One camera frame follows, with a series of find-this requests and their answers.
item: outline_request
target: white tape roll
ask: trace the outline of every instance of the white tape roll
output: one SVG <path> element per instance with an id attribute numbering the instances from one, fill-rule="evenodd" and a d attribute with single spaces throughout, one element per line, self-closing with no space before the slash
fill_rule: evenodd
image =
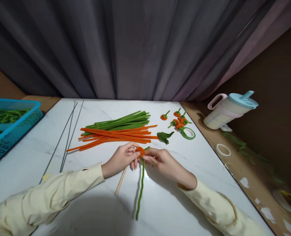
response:
<path id="1" fill-rule="evenodd" d="M 222 148 L 224 148 L 224 149 L 228 152 L 228 154 L 222 153 L 222 152 L 219 150 L 218 147 L 222 147 Z M 220 154 L 220 155 L 222 155 L 222 156 L 230 156 L 230 155 L 231 155 L 231 152 L 230 152 L 230 150 L 228 149 L 228 147 L 226 147 L 226 146 L 223 145 L 223 144 L 218 144 L 218 145 L 216 145 L 216 146 L 215 146 L 215 150 L 217 151 L 218 154 Z"/>

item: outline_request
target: wooden stick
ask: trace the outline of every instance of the wooden stick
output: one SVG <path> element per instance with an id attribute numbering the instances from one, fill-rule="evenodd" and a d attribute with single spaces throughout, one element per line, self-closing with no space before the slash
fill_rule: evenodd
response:
<path id="1" fill-rule="evenodd" d="M 115 195 L 117 195 L 118 192 L 119 192 L 119 189 L 120 189 L 121 183 L 122 183 L 122 181 L 123 181 L 123 178 L 124 178 L 124 176 L 125 176 L 125 173 L 126 173 L 127 168 L 128 168 L 128 167 L 126 167 L 126 168 L 123 170 L 123 173 L 122 173 L 121 178 L 120 178 L 120 180 L 119 180 L 119 183 L 118 183 L 118 186 L 117 186 L 117 189 L 116 189 Z"/>

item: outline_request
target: gray curtain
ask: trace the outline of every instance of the gray curtain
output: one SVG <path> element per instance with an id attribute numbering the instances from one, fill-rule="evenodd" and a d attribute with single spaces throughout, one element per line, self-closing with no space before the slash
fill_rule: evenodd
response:
<path id="1" fill-rule="evenodd" d="M 33 95 L 191 100 L 273 2 L 0 0 L 0 69 Z"/>

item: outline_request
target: sleeve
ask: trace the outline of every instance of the sleeve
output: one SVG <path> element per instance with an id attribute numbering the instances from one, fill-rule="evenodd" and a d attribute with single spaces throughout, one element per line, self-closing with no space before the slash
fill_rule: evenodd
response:
<path id="1" fill-rule="evenodd" d="M 0 203 L 0 235 L 28 236 L 38 225 L 52 222 L 71 200 L 104 181 L 98 163 L 78 172 L 60 173 L 10 196 Z"/>
<path id="2" fill-rule="evenodd" d="M 227 236 L 262 235 L 266 233 L 247 214 L 237 209 L 225 195 L 215 192 L 197 180 L 197 187 L 178 187 L 204 212 L 208 221 Z"/>

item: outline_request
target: blue bottle cap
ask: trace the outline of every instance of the blue bottle cap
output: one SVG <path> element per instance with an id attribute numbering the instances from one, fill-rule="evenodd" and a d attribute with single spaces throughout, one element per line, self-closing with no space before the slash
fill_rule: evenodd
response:
<path id="1" fill-rule="evenodd" d="M 231 93 L 228 96 L 228 100 L 243 108 L 255 109 L 259 104 L 255 100 L 249 98 L 253 93 L 254 91 L 248 91 L 245 95 Z"/>

